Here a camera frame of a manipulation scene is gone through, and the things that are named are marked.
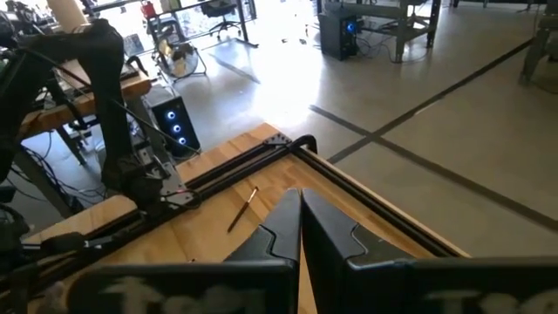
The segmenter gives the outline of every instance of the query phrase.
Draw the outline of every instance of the table leg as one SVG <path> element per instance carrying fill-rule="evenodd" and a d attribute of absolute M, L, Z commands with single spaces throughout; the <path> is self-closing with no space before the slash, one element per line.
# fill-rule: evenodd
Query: table leg
<path fill-rule="evenodd" d="M 54 185 L 44 170 L 24 149 L 19 149 L 14 162 L 64 218 L 74 214 L 66 195 Z"/>
<path fill-rule="evenodd" d="M 66 129 L 63 126 L 61 126 L 61 127 L 56 129 L 56 132 L 58 132 L 58 135 L 60 135 L 60 137 L 62 138 L 64 143 L 66 143 L 68 148 L 70 148 L 71 153 L 79 161 L 79 165 L 83 166 L 84 164 L 86 164 L 87 161 L 85 161 L 84 156 L 79 151 L 79 148 L 76 145 L 76 143 L 74 143 L 74 141 L 71 139 L 70 134 L 68 134 L 68 132 L 66 132 Z"/>
<path fill-rule="evenodd" d="M 252 44 L 248 40 L 248 31 L 246 30 L 246 18 L 244 18 L 244 9 L 242 8 L 242 0 L 236 0 L 236 9 L 238 9 L 238 15 L 239 18 L 241 19 L 241 30 L 242 30 L 242 37 L 243 37 L 243 40 L 238 38 L 236 40 L 244 44 L 247 44 L 253 48 L 257 48 L 258 44 Z"/>
<path fill-rule="evenodd" d="M 428 27 L 431 31 L 426 35 L 426 48 L 434 46 L 434 38 L 436 38 L 436 30 L 438 29 L 439 9 L 441 8 L 441 0 L 433 0 L 430 12 L 430 19 L 428 20 Z"/>

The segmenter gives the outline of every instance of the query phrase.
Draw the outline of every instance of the blue led light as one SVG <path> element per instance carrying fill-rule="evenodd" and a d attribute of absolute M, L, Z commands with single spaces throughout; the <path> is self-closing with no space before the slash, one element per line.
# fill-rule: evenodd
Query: blue led light
<path fill-rule="evenodd" d="M 354 33 L 357 31 L 357 25 L 355 23 L 347 23 L 347 26 L 345 26 L 345 28 L 349 33 Z"/>

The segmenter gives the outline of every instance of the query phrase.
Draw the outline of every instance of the wire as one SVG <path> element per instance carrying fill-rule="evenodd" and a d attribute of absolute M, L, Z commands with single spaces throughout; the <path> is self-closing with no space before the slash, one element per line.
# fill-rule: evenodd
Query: wire
<path fill-rule="evenodd" d="M 384 47 L 387 50 L 387 53 L 390 57 L 390 61 L 395 65 L 410 65 L 410 64 L 417 63 L 418 61 L 422 61 L 430 53 L 430 50 L 426 50 L 425 54 L 422 55 L 421 57 L 418 57 L 418 58 L 415 58 L 415 59 L 410 59 L 410 60 L 405 60 L 405 61 L 402 61 L 402 62 L 398 63 L 394 59 L 391 58 L 390 47 L 388 47 L 387 44 L 382 44 L 382 47 Z"/>
<path fill-rule="evenodd" d="M 22 145 L 22 147 L 25 149 L 25 151 L 31 155 L 31 157 L 35 156 L 35 158 L 38 159 L 38 161 L 35 160 L 36 163 L 39 163 L 41 165 L 41 167 L 43 169 L 45 169 L 45 172 L 47 173 L 47 175 L 50 173 L 50 176 L 54 179 L 54 183 L 58 186 L 58 189 L 63 190 L 62 186 L 59 183 L 58 178 L 56 177 L 56 175 L 54 174 L 54 170 L 51 167 L 51 164 L 49 164 L 44 158 L 43 156 L 41 156 L 40 154 L 38 154 L 37 152 L 35 152 L 34 150 Z"/>
<path fill-rule="evenodd" d="M 44 153 L 43 159 L 46 159 L 46 157 L 48 157 L 49 153 L 51 152 L 51 148 L 52 148 L 52 131 L 49 131 L 49 146 L 48 148 L 46 148 L 46 153 Z"/>
<path fill-rule="evenodd" d="M 33 182 L 31 182 L 31 180 L 29 180 L 29 178 L 25 177 L 24 174 L 21 171 L 15 169 L 14 167 L 11 168 L 11 171 L 13 171 L 14 174 L 17 174 L 17 176 L 24 179 L 25 181 L 28 181 L 29 183 L 33 184 Z"/>
<path fill-rule="evenodd" d="M 59 69 L 61 72 L 65 73 L 66 75 L 72 77 L 73 79 L 75 79 L 76 81 L 78 81 L 80 84 L 82 84 L 85 87 L 88 87 L 90 89 L 92 89 L 91 84 L 85 82 L 82 78 L 78 77 L 76 74 L 74 74 L 73 72 L 69 71 L 68 69 L 65 69 L 63 66 L 57 64 L 54 60 L 48 58 L 47 56 L 45 56 L 44 54 L 38 52 L 38 51 L 33 51 L 31 49 L 27 49 L 27 48 L 22 48 L 22 51 L 25 51 L 27 53 L 30 53 L 31 55 L 37 57 L 37 58 L 41 58 L 45 61 L 47 61 L 48 63 L 50 63 L 52 66 L 56 67 L 57 69 Z M 152 126 L 149 122 L 143 120 L 142 118 L 138 117 L 138 115 L 136 115 L 133 111 L 131 111 L 130 109 L 126 108 L 123 104 L 120 104 L 117 100 L 109 98 L 109 100 L 116 105 L 117 107 L 119 107 L 120 109 L 124 110 L 126 113 L 128 113 L 129 115 L 131 115 L 132 117 L 134 117 L 138 122 L 141 122 L 141 124 L 143 124 L 144 126 L 147 126 L 148 128 L 153 129 L 155 132 L 157 132 L 159 135 L 161 135 L 162 137 L 164 137 L 167 140 L 170 140 L 172 142 L 174 142 L 176 145 L 179 146 L 183 146 L 189 150 L 191 150 L 192 152 L 198 153 L 197 150 L 195 148 L 192 148 L 188 145 L 182 145 L 181 143 L 179 143 L 177 140 L 175 140 L 173 137 L 169 136 L 168 134 L 162 132 L 161 130 L 159 130 L 157 127 Z"/>
<path fill-rule="evenodd" d="M 366 48 L 368 48 L 366 52 L 362 52 L 360 47 L 358 47 L 358 49 L 363 54 L 364 57 L 375 58 L 379 55 L 382 48 L 382 44 L 384 44 L 387 40 L 391 38 L 393 38 L 393 36 L 382 36 L 382 38 L 377 43 L 371 44 L 368 39 L 358 37 L 357 40 L 364 43 L 366 45 Z"/>
<path fill-rule="evenodd" d="M 38 198 L 38 197 L 36 197 L 36 196 L 33 196 L 33 195 L 30 195 L 30 194 L 25 193 L 24 191 L 22 191 L 21 189 L 19 189 L 19 188 L 17 187 L 17 185 L 14 184 L 14 182 L 12 182 L 12 181 L 10 180 L 10 178 L 6 178 L 6 180 L 9 182 L 9 184 L 10 184 L 12 187 L 14 187 L 14 188 L 16 189 L 16 191 L 17 191 L 19 194 L 21 194 L 21 195 L 23 195 L 23 196 L 27 196 L 27 197 L 29 197 L 29 198 L 31 198 L 31 199 L 33 199 L 33 200 L 36 200 L 36 201 L 47 201 L 47 200 L 44 200 L 44 199 Z"/>

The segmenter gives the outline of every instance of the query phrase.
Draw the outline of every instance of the black cable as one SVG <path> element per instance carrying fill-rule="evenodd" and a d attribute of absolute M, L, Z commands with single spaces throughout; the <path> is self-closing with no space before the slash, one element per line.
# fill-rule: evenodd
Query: black cable
<path fill-rule="evenodd" d="M 46 160 L 44 159 L 43 156 L 41 156 L 39 153 L 35 152 L 34 150 L 32 150 L 32 149 L 30 149 L 30 148 L 28 148 L 28 147 L 25 147 L 25 146 L 23 146 L 23 145 L 22 145 L 22 147 L 23 147 L 29 154 L 31 154 L 32 156 L 35 156 L 35 157 L 38 159 L 38 160 L 36 160 L 36 162 L 37 162 L 38 164 L 40 164 L 41 167 L 42 167 L 43 169 L 45 169 L 45 173 L 47 174 L 47 176 L 53 181 L 53 183 L 54 183 L 55 185 L 57 185 L 57 188 L 58 188 L 60 191 L 64 192 L 64 193 L 67 194 L 67 195 L 71 195 L 71 194 L 69 194 L 67 191 L 65 191 L 65 188 L 68 188 L 68 189 L 70 189 L 70 190 L 72 190 L 72 191 L 74 191 L 74 192 L 77 192 L 77 193 L 83 195 L 84 197 L 88 197 L 88 198 L 94 198 L 94 197 L 96 197 L 97 195 L 99 195 L 99 194 L 97 194 L 97 195 L 88 195 L 88 194 L 84 193 L 83 191 L 80 191 L 80 190 L 78 190 L 77 188 L 75 188 L 75 187 L 73 187 L 73 186 L 71 186 L 71 185 L 69 185 L 69 184 L 67 184 L 67 183 L 65 183 L 65 182 L 63 182 L 63 181 L 61 181 L 61 180 L 56 176 L 56 174 L 54 173 L 54 170 L 52 169 L 51 165 L 48 163 L 48 161 L 46 161 Z M 23 177 L 19 172 L 17 172 L 17 171 L 16 171 L 16 174 L 18 174 L 18 175 L 20 175 L 22 178 L 24 178 L 24 177 Z M 77 195 L 71 195 L 71 196 L 74 196 L 74 197 L 80 199 L 81 201 L 86 201 L 86 202 L 88 202 L 88 203 L 90 203 L 90 204 L 92 204 L 92 205 L 95 204 L 93 201 L 87 200 L 87 199 L 85 199 L 85 198 L 83 198 L 83 197 L 79 197 L 79 196 L 77 196 Z"/>
<path fill-rule="evenodd" d="M 357 44 L 358 52 L 360 52 L 360 54 L 361 54 L 362 56 L 368 57 L 368 54 L 370 53 L 370 51 L 371 51 L 371 49 L 372 49 L 370 43 L 369 43 L 366 39 L 361 38 L 361 37 L 357 37 L 357 41 L 360 41 L 361 43 L 363 43 L 363 44 L 366 46 L 366 48 L 367 48 L 366 51 L 362 51 L 362 49 L 360 48 L 360 45 Z"/>
<path fill-rule="evenodd" d="M 382 39 L 380 39 L 377 43 L 375 44 L 371 44 L 370 41 L 368 41 L 367 39 L 364 38 L 357 38 L 359 40 L 361 40 L 362 42 L 366 43 L 366 46 L 368 47 L 368 50 L 366 51 L 366 53 L 364 54 L 364 57 L 366 58 L 375 58 L 377 57 L 380 52 L 381 52 L 381 48 L 382 48 L 382 44 L 384 44 L 386 41 L 388 41 L 389 39 L 393 38 L 393 36 L 383 36 Z"/>
<path fill-rule="evenodd" d="M 47 56 L 45 56 L 44 54 L 38 52 L 38 51 L 33 51 L 30 49 L 26 49 L 26 48 L 22 48 L 22 51 L 25 51 L 27 53 L 29 53 L 30 55 L 33 55 L 37 58 L 40 58 L 46 62 L 48 62 L 49 64 L 51 64 L 52 66 L 54 66 L 55 68 L 59 69 L 61 72 L 65 73 L 66 75 L 70 76 L 71 78 L 75 79 L 76 81 L 78 81 L 80 84 L 82 84 L 83 86 L 87 87 L 87 88 L 92 88 L 91 84 L 85 82 L 82 78 L 80 78 L 79 76 L 77 76 L 76 74 L 74 74 L 73 72 L 69 71 L 68 69 L 65 69 L 63 66 L 57 64 L 54 60 L 48 58 Z M 132 117 L 134 117 L 138 122 L 141 122 L 141 124 L 143 124 L 144 126 L 147 126 L 149 128 L 151 128 L 152 130 L 154 130 L 155 132 L 157 132 L 159 135 L 161 135 L 163 138 L 170 140 L 172 142 L 174 142 L 176 145 L 185 147 L 189 150 L 191 150 L 192 152 L 198 154 L 198 151 L 190 146 L 187 145 L 182 145 L 181 143 L 179 143 L 177 140 L 175 140 L 173 137 L 169 136 L 168 134 L 162 132 L 161 130 L 159 130 L 158 128 L 152 126 L 149 122 L 143 120 L 142 118 L 138 117 L 133 111 L 131 111 L 130 109 L 126 108 L 123 104 L 120 104 L 117 100 L 110 98 L 109 99 L 114 105 L 116 105 L 117 107 L 119 107 L 120 109 L 124 110 L 126 113 L 128 113 L 129 115 L 131 115 Z"/>
<path fill-rule="evenodd" d="M 10 184 L 12 187 L 14 187 L 14 188 L 16 189 L 16 191 L 17 191 L 19 194 L 21 194 L 21 195 L 23 195 L 23 196 L 27 196 L 27 197 L 29 197 L 29 198 L 31 198 L 31 199 L 33 199 L 33 200 L 36 200 L 36 201 L 47 201 L 47 200 L 43 200 L 43 199 L 40 199 L 40 198 L 38 198 L 38 197 L 36 197 L 36 196 L 33 196 L 33 195 L 30 195 L 30 194 L 25 193 L 24 191 L 22 191 L 21 189 L 19 189 L 19 188 L 17 187 L 17 185 L 16 185 L 14 182 L 12 182 L 12 181 L 10 180 L 10 178 L 6 178 L 6 181 L 9 182 L 9 184 Z"/>
<path fill-rule="evenodd" d="M 31 180 L 29 180 L 28 177 L 24 176 L 24 174 L 19 170 L 15 169 L 14 167 L 12 167 L 10 170 L 13 171 L 14 174 L 17 174 L 18 177 L 22 178 L 25 181 L 28 181 L 30 184 L 33 184 L 33 182 L 31 182 Z"/>
<path fill-rule="evenodd" d="M 382 47 L 384 47 L 387 50 L 387 53 L 390 57 L 390 61 L 395 64 L 395 65 L 409 65 L 409 64 L 414 64 L 417 63 L 418 61 L 422 61 L 422 59 L 424 59 L 426 56 L 428 56 L 428 54 L 430 53 L 430 50 L 427 49 L 425 54 L 422 55 L 421 57 L 415 58 L 415 59 L 411 59 L 411 60 L 405 60 L 402 61 L 400 63 L 396 62 L 394 59 L 391 58 L 391 50 L 390 47 L 387 44 L 382 44 Z"/>
<path fill-rule="evenodd" d="M 49 131 L 49 146 L 48 148 L 46 148 L 46 153 L 44 153 L 43 159 L 46 159 L 46 157 L 48 157 L 49 153 L 51 152 L 51 148 L 52 148 L 52 132 Z"/>

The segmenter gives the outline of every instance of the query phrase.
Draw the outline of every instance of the black floor line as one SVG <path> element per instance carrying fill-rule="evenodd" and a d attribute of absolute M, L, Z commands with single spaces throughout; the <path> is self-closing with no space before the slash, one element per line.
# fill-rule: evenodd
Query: black floor line
<path fill-rule="evenodd" d="M 384 138 L 376 138 L 373 142 L 379 144 L 382 147 L 388 148 L 393 153 L 407 160 L 410 160 L 411 162 L 423 168 L 426 168 L 434 172 L 435 174 L 439 174 L 440 176 L 447 178 L 449 181 L 454 182 L 460 185 L 461 187 L 474 192 L 477 195 L 482 195 L 486 197 L 488 200 L 493 201 L 494 203 L 497 203 L 502 207 L 513 211 L 517 215 L 521 215 L 522 217 L 528 219 L 531 222 L 535 222 L 549 230 L 558 231 L 558 221 L 552 219 L 551 217 L 541 214 L 540 212 L 532 208 L 529 208 L 528 206 L 523 205 L 517 201 L 514 201 L 502 194 L 499 194 L 491 190 L 490 188 L 486 188 L 475 181 L 469 180 L 460 174 L 456 174 L 453 171 L 445 167 L 442 167 L 437 163 L 434 163 L 423 157 L 420 157 L 415 153 L 410 152 L 402 148 L 401 146 L 394 144 Z"/>
<path fill-rule="evenodd" d="M 349 155 L 355 153 L 360 148 L 363 148 L 370 143 L 372 143 L 372 138 L 371 137 L 363 137 L 362 139 L 360 139 L 360 140 L 350 144 L 346 148 L 342 149 L 341 151 L 339 151 L 339 153 L 334 154 L 333 156 L 329 157 L 328 162 L 330 164 L 336 164 L 339 161 L 348 157 Z"/>
<path fill-rule="evenodd" d="M 436 101 L 438 101 L 440 99 L 443 99 L 450 92 L 455 92 L 460 87 L 463 87 L 463 86 L 467 85 L 468 83 L 471 83 L 471 81 L 473 81 L 474 79 L 476 79 L 476 78 L 480 77 L 481 75 L 487 73 L 488 71 L 492 70 L 494 67 L 496 67 L 497 65 L 501 64 L 502 62 L 508 60 L 509 58 L 513 57 L 514 55 L 520 53 L 522 50 L 529 47 L 531 45 L 532 41 L 533 41 L 533 39 L 529 39 L 525 43 L 520 44 L 517 47 L 513 48 L 511 51 L 508 51 L 508 52 L 504 53 L 503 55 L 497 57 L 496 59 L 494 59 L 489 64 L 487 64 L 487 65 L 481 67 L 479 70 L 471 73 L 466 78 L 463 78 L 461 81 L 455 83 L 454 85 L 449 86 L 448 88 L 446 88 L 442 92 L 437 93 L 436 95 L 427 99 L 425 102 L 419 104 L 418 106 L 415 106 L 414 108 L 412 108 L 408 112 L 403 113 L 402 115 L 398 116 L 396 119 L 392 120 L 388 124 L 380 127 L 378 130 L 373 132 L 373 135 L 382 136 L 382 135 L 390 132 L 391 130 L 393 130 L 395 127 L 402 125 L 407 120 L 412 118 L 415 114 L 417 114 L 417 113 L 421 112 L 422 110 L 426 109 L 428 106 L 431 106 Z"/>
<path fill-rule="evenodd" d="M 330 119 L 336 123 L 338 123 L 339 125 L 344 126 L 345 128 L 348 128 L 349 130 L 351 130 L 354 133 L 363 135 L 363 136 L 369 136 L 371 135 L 370 131 L 364 130 L 362 127 L 355 125 L 354 123 L 351 123 L 349 121 L 347 121 L 346 119 L 337 117 L 335 114 L 330 113 L 328 111 L 325 111 L 324 109 L 320 108 L 319 106 L 314 106 L 314 105 L 310 105 L 309 109 L 311 111 L 313 111 L 314 113 L 317 113 L 327 119 Z"/>
<path fill-rule="evenodd" d="M 546 215 L 541 214 L 540 212 L 526 206 L 523 205 L 517 201 L 514 201 L 512 199 L 510 199 L 509 197 L 506 197 L 505 195 L 501 195 L 498 192 L 495 192 L 493 190 L 491 190 L 490 188 L 486 188 L 482 185 L 480 185 L 479 183 L 469 180 L 466 177 L 460 175 L 460 174 L 456 174 L 453 171 L 440 166 L 439 164 L 432 162 L 430 160 L 427 160 L 423 157 L 420 157 L 418 155 L 416 155 L 415 153 L 408 151 L 400 146 L 398 146 L 395 143 L 392 143 L 384 138 L 382 138 L 382 135 L 388 133 L 389 131 L 391 131 L 393 128 L 400 126 L 401 124 L 405 123 L 407 120 L 411 119 L 414 115 L 416 115 L 417 113 L 419 113 L 420 111 L 424 110 L 425 108 L 427 108 L 428 106 L 431 106 L 433 103 L 435 103 L 436 101 L 443 99 L 447 94 L 456 91 L 457 89 L 459 89 L 460 87 L 470 83 L 471 81 L 473 81 L 474 79 L 480 77 L 481 75 L 487 73 L 488 71 L 490 71 L 491 69 L 493 69 L 495 66 L 501 64 L 502 62 L 508 60 L 509 58 L 511 58 L 513 55 L 519 53 L 520 51 L 524 50 L 525 48 L 527 48 L 531 43 L 531 40 L 528 40 L 527 42 L 520 44 L 519 46 L 513 48 L 511 51 L 503 54 L 502 56 L 496 58 L 494 61 L 492 61 L 491 63 L 489 63 L 488 65 L 483 66 L 482 68 L 480 68 L 478 71 L 474 72 L 473 74 L 467 76 L 466 78 L 462 79 L 460 82 L 446 88 L 444 91 L 439 92 L 438 94 L 434 95 L 433 97 L 431 97 L 430 99 L 428 99 L 427 101 L 419 104 L 418 106 L 415 106 L 414 108 L 412 108 L 410 111 L 402 114 L 401 116 L 397 117 L 396 119 L 392 120 L 391 122 L 387 123 L 386 125 L 380 127 L 377 131 L 375 132 L 370 132 L 368 130 L 363 129 L 360 126 L 357 126 L 343 118 L 340 118 L 338 116 L 336 116 L 333 113 L 330 113 L 326 110 L 324 110 L 321 107 L 318 106 L 310 106 L 309 109 L 311 111 L 313 111 L 314 113 L 320 114 L 321 116 L 325 117 L 326 119 L 332 120 L 336 123 L 338 123 L 341 126 L 344 126 L 345 128 L 351 130 L 354 133 L 360 134 L 362 136 L 364 136 L 361 140 L 358 140 L 357 142 L 349 145 L 348 147 L 344 148 L 343 150 L 341 150 L 340 152 L 338 152 L 337 154 L 331 156 L 328 161 L 332 164 L 335 164 L 341 160 L 343 160 L 344 158 L 346 158 L 347 156 L 355 153 L 357 150 L 365 147 L 366 145 L 374 142 L 382 147 L 385 147 L 389 150 L 391 150 L 393 153 L 401 156 L 402 158 L 405 158 L 429 171 L 432 171 L 433 173 L 448 179 L 449 181 L 460 185 L 463 188 L 468 189 L 469 191 L 477 194 L 477 195 L 481 195 L 484 196 L 485 198 L 487 198 L 490 201 L 493 201 L 496 204 L 501 205 L 503 208 L 507 208 L 509 210 L 511 210 L 512 212 L 514 212 L 517 215 L 520 215 L 526 219 L 528 219 L 531 222 L 534 222 L 538 225 L 541 225 L 542 227 L 546 228 L 546 229 L 550 229 L 552 231 L 557 231 L 558 230 L 558 221 L 554 220 Z M 220 60 L 219 58 L 217 58 L 216 56 L 209 54 L 211 57 L 213 57 L 215 59 L 215 61 L 217 62 L 217 64 L 229 69 L 230 71 L 246 78 L 249 79 L 257 84 L 261 84 L 260 80 L 257 79 L 255 76 L 251 75 L 250 73 L 247 73 L 227 62 L 224 62 L 222 60 Z"/>
<path fill-rule="evenodd" d="M 450 92 L 455 92 L 460 87 L 463 87 L 464 85 L 470 83 L 474 79 L 477 79 L 481 75 L 483 75 L 483 74 L 487 73 L 488 71 L 492 70 L 497 65 L 499 65 L 499 64 L 503 63 L 504 61 L 508 60 L 513 55 L 516 55 L 519 52 L 521 52 L 522 50 L 526 49 L 531 44 L 531 41 L 532 41 L 532 39 L 529 39 L 525 43 L 520 44 L 519 46 L 513 48 L 511 51 L 508 51 L 508 52 L 504 53 L 503 55 L 497 57 L 495 60 L 493 60 L 489 64 L 481 67 L 479 70 L 473 72 L 471 75 L 468 75 L 466 78 L 463 78 L 461 81 L 455 83 L 454 85 L 449 86 L 448 88 L 446 88 L 442 92 L 439 92 L 436 95 L 430 97 L 427 101 L 425 101 L 421 104 L 418 104 L 417 106 L 415 106 L 414 108 L 412 108 L 408 112 L 403 113 L 402 115 L 398 116 L 396 119 L 393 119 L 391 122 L 388 122 L 384 126 L 380 127 L 378 130 L 376 130 L 374 132 L 366 131 L 368 133 L 366 135 L 369 138 L 368 140 L 359 140 L 357 143 L 354 143 L 354 144 L 342 149 L 340 152 L 338 152 L 337 154 L 330 157 L 328 159 L 328 161 L 331 162 L 331 163 L 339 162 L 342 159 L 344 159 L 345 157 L 349 156 L 350 154 L 353 154 L 354 152 L 356 152 L 358 149 L 360 149 L 362 147 L 365 147 L 366 145 L 370 144 L 374 139 L 376 139 L 378 137 L 381 137 L 382 135 L 390 132 L 392 129 L 394 129 L 397 126 L 400 126 L 403 123 L 405 123 L 407 120 L 414 117 L 417 113 L 420 113 L 421 111 L 426 109 L 428 106 L 433 105 L 436 101 L 438 101 L 440 99 L 443 99 Z M 361 129 L 359 126 L 355 126 L 354 124 L 350 123 L 349 121 L 337 117 L 333 113 L 328 113 L 324 109 L 320 108 L 319 111 L 313 109 L 312 107 L 310 109 L 312 109 L 315 113 L 322 114 L 325 118 L 331 119 L 333 121 L 338 122 L 339 120 L 341 120 L 342 123 L 339 123 L 339 124 L 342 125 L 342 126 L 350 125 L 351 127 L 347 127 L 347 128 L 349 128 L 351 130 L 354 130 L 355 128 L 356 129 Z"/>

